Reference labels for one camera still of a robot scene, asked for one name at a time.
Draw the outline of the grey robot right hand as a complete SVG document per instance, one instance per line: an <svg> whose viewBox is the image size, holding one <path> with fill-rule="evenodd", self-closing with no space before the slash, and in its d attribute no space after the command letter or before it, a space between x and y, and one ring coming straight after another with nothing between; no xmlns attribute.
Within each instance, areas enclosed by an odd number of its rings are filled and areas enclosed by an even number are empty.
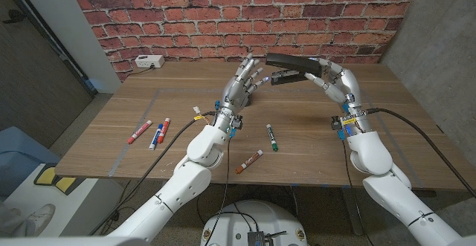
<svg viewBox="0 0 476 246"><path fill-rule="evenodd" d="M344 115L341 125L348 131L349 136L371 132L370 123L362 109L361 91L358 81L350 69L322 58L312 58L322 67L322 74L327 76L327 82L311 73L304 76L319 86L332 101L337 103Z"/></svg>

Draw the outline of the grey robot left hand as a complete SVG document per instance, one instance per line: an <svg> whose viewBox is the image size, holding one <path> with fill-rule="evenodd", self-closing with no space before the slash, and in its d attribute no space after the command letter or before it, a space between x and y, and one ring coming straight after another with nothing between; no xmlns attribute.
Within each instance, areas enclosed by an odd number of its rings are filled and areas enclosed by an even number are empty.
<svg viewBox="0 0 476 246"><path fill-rule="evenodd" d="M269 77L256 80L263 68L258 68L255 72L252 70L259 62L258 59L253 58L252 54L249 54L239 65L237 72L222 92L214 127L226 132L234 117L246 107L250 95L269 81Z"/></svg>

